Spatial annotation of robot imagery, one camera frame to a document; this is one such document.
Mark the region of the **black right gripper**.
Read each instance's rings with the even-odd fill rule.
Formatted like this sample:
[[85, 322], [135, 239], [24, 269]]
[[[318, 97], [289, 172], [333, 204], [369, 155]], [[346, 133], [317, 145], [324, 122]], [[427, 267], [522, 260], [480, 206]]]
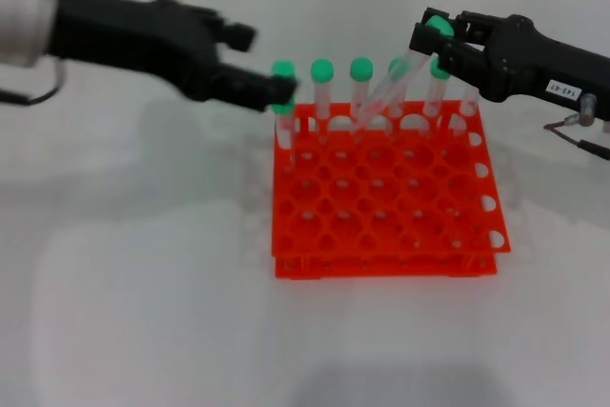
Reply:
[[[482, 90], [485, 46], [491, 80]], [[441, 70], [475, 87], [494, 102], [527, 95], [573, 112], [587, 94], [596, 98], [594, 117], [609, 119], [609, 59], [540, 33], [532, 20], [517, 14], [501, 18], [464, 10], [428, 8], [416, 24], [409, 48], [435, 54]]]

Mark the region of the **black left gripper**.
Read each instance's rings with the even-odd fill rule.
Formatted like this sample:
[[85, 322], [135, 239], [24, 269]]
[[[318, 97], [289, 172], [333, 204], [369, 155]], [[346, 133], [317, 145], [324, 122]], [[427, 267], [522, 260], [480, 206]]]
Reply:
[[51, 54], [158, 77], [187, 98], [264, 112], [287, 106], [294, 77], [220, 64], [217, 43], [247, 52], [256, 29], [177, 0], [58, 0]]

